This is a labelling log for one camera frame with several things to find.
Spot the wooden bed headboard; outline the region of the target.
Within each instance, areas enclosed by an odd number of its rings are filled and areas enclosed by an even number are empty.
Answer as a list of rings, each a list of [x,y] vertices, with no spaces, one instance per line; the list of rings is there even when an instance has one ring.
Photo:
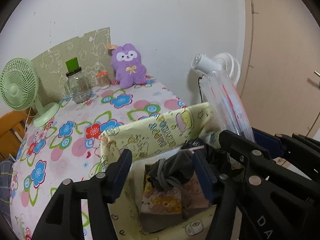
[[[10,155],[16,157],[22,139],[25,136],[25,125],[29,125],[33,120],[32,117],[27,120],[27,117],[27,111],[12,111],[1,117],[1,161],[8,159]]]

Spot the grey drawstring pouch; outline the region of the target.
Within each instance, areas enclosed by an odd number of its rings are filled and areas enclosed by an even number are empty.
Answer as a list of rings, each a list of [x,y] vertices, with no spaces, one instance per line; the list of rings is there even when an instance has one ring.
[[[193,153],[183,149],[168,159],[159,159],[146,174],[157,191],[165,192],[174,187],[181,189],[194,174]]]

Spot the white standing fan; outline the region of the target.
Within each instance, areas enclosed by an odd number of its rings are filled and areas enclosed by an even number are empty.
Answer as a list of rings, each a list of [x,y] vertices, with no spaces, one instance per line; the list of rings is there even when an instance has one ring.
[[[223,71],[230,77],[235,87],[238,85],[241,75],[240,63],[229,53],[219,53],[212,58],[197,54],[191,62],[191,68],[201,75]]]

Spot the green desk fan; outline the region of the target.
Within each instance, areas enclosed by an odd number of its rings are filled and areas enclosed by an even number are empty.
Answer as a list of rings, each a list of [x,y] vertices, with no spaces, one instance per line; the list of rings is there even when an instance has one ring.
[[[55,102],[43,106],[38,91],[39,78],[29,59],[17,57],[5,65],[1,73],[2,99],[14,111],[36,108],[35,127],[48,123],[60,108]]]

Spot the floral tablecloth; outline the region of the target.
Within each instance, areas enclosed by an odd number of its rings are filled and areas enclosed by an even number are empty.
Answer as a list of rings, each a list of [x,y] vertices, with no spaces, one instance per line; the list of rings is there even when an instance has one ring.
[[[185,107],[153,77],[121,89],[116,81],[94,87],[89,100],[71,98],[43,126],[29,126],[13,165],[10,216],[19,239],[31,239],[36,224],[61,181],[82,181],[102,170],[100,135],[106,129]]]

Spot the blue plaid bedding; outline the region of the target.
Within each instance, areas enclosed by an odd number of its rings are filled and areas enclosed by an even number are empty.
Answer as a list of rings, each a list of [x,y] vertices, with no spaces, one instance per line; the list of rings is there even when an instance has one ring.
[[[10,226],[11,217],[10,217],[10,185],[13,172],[13,161],[12,159],[6,159],[0,163],[0,206],[1,206],[1,215],[8,222]]]

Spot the purple plush bunny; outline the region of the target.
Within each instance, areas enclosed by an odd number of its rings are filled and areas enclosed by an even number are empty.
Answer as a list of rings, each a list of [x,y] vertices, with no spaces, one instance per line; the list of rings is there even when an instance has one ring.
[[[121,89],[146,83],[146,67],[142,64],[141,54],[130,43],[112,51],[111,66]]]

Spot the beige door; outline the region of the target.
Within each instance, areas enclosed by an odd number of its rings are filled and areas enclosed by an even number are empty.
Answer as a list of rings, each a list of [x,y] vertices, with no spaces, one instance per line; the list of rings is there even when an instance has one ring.
[[[252,127],[319,136],[319,26],[302,0],[245,0],[238,92]]]

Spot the yellow patterned storage box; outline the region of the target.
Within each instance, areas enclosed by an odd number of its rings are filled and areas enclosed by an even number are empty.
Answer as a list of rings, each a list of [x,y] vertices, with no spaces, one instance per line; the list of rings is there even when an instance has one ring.
[[[108,205],[119,239],[205,239],[213,219],[211,206],[186,220],[143,214],[140,211],[144,165],[175,154],[187,140],[202,137],[218,148],[220,124],[217,111],[207,102],[105,128],[100,144],[102,169],[115,163],[124,149],[132,153],[132,163],[120,197]]]

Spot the green patterned wall board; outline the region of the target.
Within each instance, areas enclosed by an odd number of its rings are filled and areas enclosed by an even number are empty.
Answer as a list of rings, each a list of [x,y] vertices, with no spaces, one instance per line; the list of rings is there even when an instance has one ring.
[[[98,85],[95,75],[99,71],[107,71],[108,78],[113,81],[115,73],[107,49],[110,44],[110,28],[107,27],[71,38],[33,58],[31,62],[39,77],[38,94],[42,104],[58,102],[67,96],[66,62],[73,58],[78,59],[89,87]]]

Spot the black plastic bag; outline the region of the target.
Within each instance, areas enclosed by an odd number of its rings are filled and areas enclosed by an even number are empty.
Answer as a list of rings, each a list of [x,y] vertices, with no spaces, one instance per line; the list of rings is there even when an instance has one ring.
[[[201,139],[197,138],[185,141],[180,149],[188,150],[191,153],[194,153],[196,151],[204,150],[205,148],[205,143]]]

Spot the green cup on jar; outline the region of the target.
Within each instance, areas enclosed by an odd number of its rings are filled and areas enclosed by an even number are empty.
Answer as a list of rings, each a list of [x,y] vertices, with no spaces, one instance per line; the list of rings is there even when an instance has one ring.
[[[79,67],[78,59],[75,57],[66,61],[66,67],[69,73],[79,69],[80,67]]]

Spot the glass jar black lid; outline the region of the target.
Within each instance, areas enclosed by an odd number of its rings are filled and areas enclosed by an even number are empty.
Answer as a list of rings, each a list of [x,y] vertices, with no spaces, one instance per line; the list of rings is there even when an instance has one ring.
[[[90,99],[91,90],[87,83],[87,79],[82,72],[82,68],[68,72],[67,76],[67,87],[71,93],[73,101],[76,104],[83,103]]]

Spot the clear plastic bag red print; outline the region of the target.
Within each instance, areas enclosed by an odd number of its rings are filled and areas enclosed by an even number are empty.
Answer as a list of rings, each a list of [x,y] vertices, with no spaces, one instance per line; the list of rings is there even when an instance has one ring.
[[[213,110],[214,133],[231,131],[255,142],[252,127],[231,78],[223,71],[214,71],[200,81],[202,95]]]

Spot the cotton swab container orange lid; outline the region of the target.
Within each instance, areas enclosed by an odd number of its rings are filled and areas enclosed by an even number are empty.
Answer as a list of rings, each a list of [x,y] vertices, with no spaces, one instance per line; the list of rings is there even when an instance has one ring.
[[[106,88],[110,85],[111,81],[108,77],[107,71],[99,71],[97,75],[95,76],[97,80],[97,84],[100,88]]]

